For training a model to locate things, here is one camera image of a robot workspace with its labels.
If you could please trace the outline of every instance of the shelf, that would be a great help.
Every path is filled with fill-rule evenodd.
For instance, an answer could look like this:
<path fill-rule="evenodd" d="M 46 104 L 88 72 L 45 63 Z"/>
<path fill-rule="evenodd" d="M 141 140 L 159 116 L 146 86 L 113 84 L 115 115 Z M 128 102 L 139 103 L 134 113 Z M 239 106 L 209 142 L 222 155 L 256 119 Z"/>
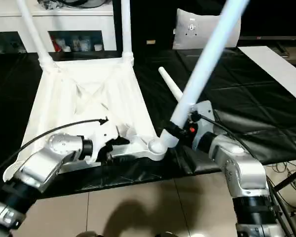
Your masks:
<path fill-rule="evenodd" d="M 37 0 L 26 0 L 33 16 L 113 16 L 112 1 L 91 9 L 73 9 L 63 7 L 45 10 Z M 21 16 L 16 0 L 0 0 L 0 17 Z"/>

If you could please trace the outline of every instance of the white pillow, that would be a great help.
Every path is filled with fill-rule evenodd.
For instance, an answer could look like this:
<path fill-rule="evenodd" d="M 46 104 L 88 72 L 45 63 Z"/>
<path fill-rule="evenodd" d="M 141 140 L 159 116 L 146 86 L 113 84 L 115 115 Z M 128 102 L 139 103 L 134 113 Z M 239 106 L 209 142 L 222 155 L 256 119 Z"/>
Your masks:
<path fill-rule="evenodd" d="M 173 49 L 204 48 L 221 16 L 200 16 L 177 10 L 177 26 Z M 235 47 L 239 40 L 241 18 L 239 18 L 225 47 Z"/>

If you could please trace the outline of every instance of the cabinet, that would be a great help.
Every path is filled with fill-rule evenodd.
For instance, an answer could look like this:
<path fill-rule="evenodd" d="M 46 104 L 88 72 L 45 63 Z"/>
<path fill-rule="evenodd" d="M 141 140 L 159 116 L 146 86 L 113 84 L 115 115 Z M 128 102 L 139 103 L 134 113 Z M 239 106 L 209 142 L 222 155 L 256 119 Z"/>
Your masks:
<path fill-rule="evenodd" d="M 103 44 L 104 50 L 116 50 L 114 16 L 112 2 L 97 8 L 76 9 L 63 7 L 45 10 L 37 0 L 26 0 L 34 18 L 35 25 L 49 52 L 55 52 L 52 37 L 84 37 L 88 35 L 92 44 Z M 23 22 L 15 0 L 0 0 L 0 34 L 15 32 L 18 34 L 27 52 L 36 52 L 34 43 Z"/>

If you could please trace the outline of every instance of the black tablecloth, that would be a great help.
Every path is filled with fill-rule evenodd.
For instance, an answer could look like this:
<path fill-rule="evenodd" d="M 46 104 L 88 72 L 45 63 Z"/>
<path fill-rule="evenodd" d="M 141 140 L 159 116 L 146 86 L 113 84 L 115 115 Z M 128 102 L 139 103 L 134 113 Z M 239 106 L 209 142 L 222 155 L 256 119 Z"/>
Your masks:
<path fill-rule="evenodd" d="M 163 66 L 183 90 L 200 50 L 135 55 L 134 71 L 158 135 L 177 101 L 158 73 Z M 115 57 L 114 52 L 54 53 L 54 60 Z M 0 55 L 0 164 L 20 147 L 41 77 L 36 54 Z M 296 159 L 296 99 L 238 49 L 226 50 L 199 101 L 237 133 L 263 164 Z M 148 158 L 59 175 L 46 197 L 219 171 L 207 155 L 179 144 L 164 160 Z"/>

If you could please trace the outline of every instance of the tiled floor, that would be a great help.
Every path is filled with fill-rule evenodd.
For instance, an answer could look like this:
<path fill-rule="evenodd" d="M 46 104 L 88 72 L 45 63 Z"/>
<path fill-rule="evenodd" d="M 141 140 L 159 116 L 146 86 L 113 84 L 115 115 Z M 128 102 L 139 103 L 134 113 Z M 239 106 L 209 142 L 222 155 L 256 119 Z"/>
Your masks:
<path fill-rule="evenodd" d="M 275 183 L 287 177 L 271 167 L 266 171 Z M 281 194 L 296 205 L 292 187 Z M 225 179 L 214 173 L 40 200 L 14 236 L 75 237 L 93 230 L 105 237 L 154 237 L 165 231 L 179 237 L 236 237 L 235 222 Z"/>

